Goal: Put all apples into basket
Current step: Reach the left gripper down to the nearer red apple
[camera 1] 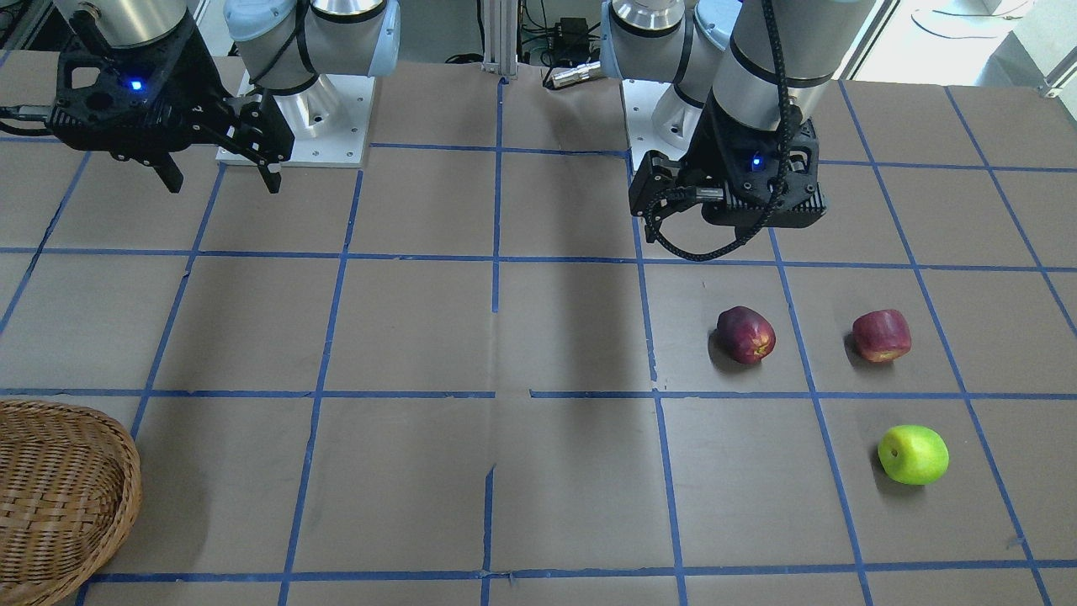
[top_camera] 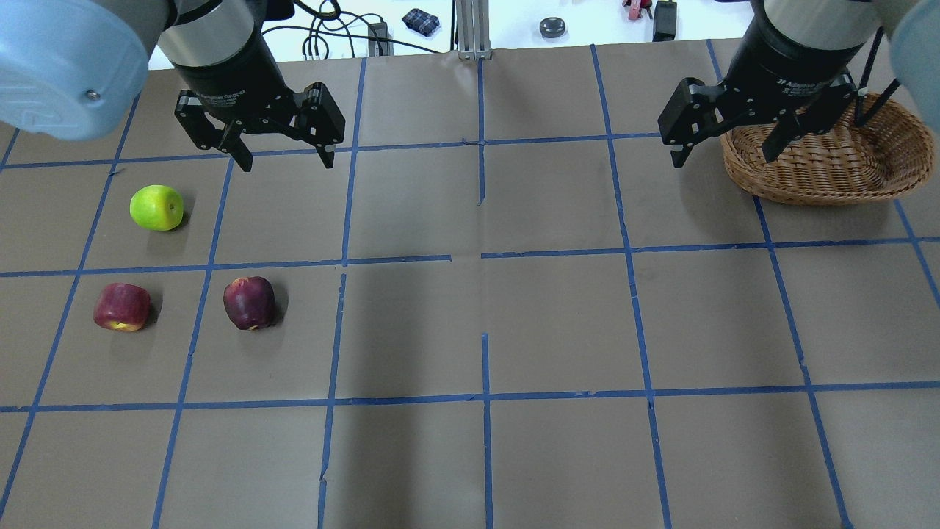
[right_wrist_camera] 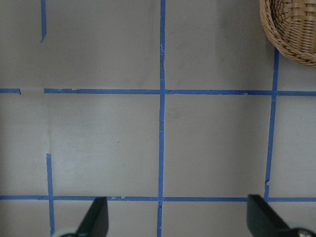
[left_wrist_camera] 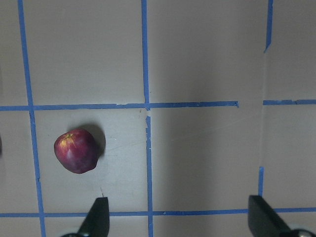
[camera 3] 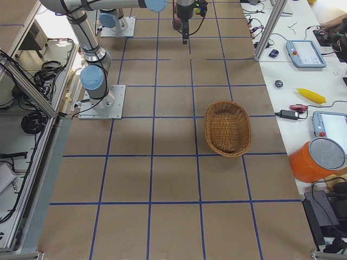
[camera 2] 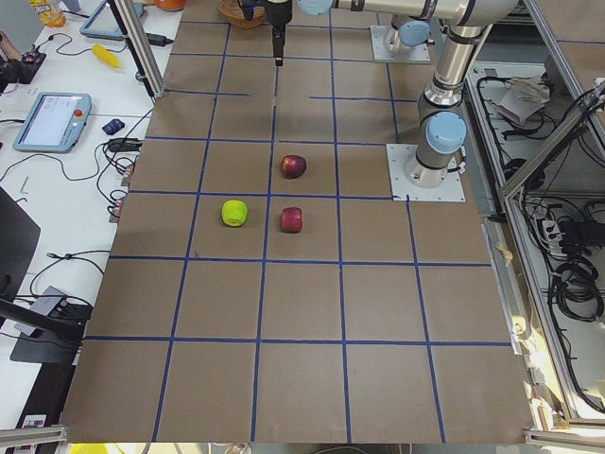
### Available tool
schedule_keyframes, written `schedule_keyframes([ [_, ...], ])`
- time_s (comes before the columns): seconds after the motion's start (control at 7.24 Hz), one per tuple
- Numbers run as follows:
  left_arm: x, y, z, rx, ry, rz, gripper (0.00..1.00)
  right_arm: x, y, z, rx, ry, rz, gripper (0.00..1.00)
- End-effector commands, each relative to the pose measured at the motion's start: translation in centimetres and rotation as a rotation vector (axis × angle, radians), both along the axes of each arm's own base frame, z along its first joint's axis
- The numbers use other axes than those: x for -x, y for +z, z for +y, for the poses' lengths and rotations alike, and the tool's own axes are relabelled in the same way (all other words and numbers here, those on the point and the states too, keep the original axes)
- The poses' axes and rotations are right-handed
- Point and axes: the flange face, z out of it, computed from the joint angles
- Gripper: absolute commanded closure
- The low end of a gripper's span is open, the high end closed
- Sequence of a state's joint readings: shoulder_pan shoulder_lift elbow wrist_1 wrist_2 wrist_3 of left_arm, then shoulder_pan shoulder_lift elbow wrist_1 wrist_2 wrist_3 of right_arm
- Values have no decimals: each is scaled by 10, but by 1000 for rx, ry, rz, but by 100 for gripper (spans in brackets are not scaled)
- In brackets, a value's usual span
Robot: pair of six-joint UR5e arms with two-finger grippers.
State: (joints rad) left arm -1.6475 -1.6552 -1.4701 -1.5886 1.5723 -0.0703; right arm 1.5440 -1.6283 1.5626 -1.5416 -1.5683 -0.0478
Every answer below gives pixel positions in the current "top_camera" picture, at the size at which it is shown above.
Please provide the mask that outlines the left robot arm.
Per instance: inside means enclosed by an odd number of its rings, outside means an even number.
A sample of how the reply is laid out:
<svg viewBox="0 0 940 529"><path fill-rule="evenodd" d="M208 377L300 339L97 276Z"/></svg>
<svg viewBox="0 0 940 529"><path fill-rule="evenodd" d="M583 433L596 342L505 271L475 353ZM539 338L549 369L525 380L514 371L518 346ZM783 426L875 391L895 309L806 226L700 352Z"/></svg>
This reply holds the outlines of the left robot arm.
<svg viewBox="0 0 940 529"><path fill-rule="evenodd" d="M110 134L143 90L160 50L186 87L176 120L202 151L249 171L246 134L279 134L333 167L345 118L325 84L286 84L263 37L292 1L4 1L1 117L58 140Z"/></svg>

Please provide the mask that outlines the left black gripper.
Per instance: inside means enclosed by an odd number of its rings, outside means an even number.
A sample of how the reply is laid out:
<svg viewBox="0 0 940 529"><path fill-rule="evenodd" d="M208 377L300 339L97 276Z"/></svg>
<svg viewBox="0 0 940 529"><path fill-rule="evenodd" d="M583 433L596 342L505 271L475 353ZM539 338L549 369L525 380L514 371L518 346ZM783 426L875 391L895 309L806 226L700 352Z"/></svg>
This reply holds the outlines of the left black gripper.
<svg viewBox="0 0 940 529"><path fill-rule="evenodd" d="M315 147L327 170L335 167L346 125L339 105L322 82L293 91L258 30L232 57L199 66L175 61L174 68L186 83L175 117L195 146L220 146L250 172L254 155L242 135L281 134Z"/></svg>

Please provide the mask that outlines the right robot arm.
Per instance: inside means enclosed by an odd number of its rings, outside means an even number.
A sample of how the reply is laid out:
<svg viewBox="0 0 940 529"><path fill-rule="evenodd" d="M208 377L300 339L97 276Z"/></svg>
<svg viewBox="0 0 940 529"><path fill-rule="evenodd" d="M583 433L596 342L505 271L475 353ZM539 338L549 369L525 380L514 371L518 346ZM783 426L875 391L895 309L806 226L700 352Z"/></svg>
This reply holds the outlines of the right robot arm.
<svg viewBox="0 0 940 529"><path fill-rule="evenodd" d="M861 85L849 62L870 41L890 40L894 87L912 97L921 120L938 129L936 1L754 1L753 17L723 80L679 81L658 117L674 167L692 149L745 125L773 125L767 162L807 134L828 132Z"/></svg>

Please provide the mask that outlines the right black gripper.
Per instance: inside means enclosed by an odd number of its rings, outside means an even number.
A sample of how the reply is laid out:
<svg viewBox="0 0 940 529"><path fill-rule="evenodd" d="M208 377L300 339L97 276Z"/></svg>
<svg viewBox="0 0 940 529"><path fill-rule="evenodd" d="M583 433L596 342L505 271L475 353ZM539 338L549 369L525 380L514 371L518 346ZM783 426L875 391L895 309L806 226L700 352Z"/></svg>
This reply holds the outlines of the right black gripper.
<svg viewBox="0 0 940 529"><path fill-rule="evenodd" d="M696 144L739 126L776 124L762 143L768 164L806 134L832 130L855 97L847 66L859 49L812 48L769 19L752 20L724 79L682 79L657 118L673 168L684 167Z"/></svg>

